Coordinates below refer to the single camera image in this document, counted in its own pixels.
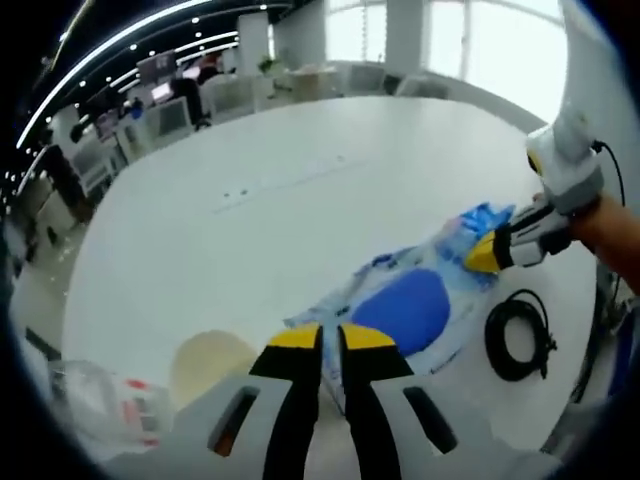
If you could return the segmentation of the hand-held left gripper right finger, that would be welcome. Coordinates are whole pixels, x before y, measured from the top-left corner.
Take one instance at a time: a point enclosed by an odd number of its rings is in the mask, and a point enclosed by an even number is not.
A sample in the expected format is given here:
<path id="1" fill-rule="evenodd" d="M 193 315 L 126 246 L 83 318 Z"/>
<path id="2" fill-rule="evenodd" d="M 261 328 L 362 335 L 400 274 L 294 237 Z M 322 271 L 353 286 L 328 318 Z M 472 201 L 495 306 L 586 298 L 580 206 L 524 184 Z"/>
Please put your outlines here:
<path id="1" fill-rule="evenodd" d="M 515 449 L 455 396 L 416 375 L 378 330 L 338 328 L 344 414 L 364 479 L 546 479 L 560 461 Z"/>

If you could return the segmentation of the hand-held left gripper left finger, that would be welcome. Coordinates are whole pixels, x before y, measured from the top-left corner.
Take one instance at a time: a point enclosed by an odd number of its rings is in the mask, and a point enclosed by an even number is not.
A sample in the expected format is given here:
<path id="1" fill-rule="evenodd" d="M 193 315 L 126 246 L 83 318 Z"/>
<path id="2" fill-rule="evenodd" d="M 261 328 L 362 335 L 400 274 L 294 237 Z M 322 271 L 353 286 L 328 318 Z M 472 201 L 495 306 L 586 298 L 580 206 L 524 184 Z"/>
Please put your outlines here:
<path id="1" fill-rule="evenodd" d="M 111 479 L 300 479 L 319 413 L 323 328 L 274 336 L 249 372 L 181 410 L 145 453 L 107 464 Z"/>

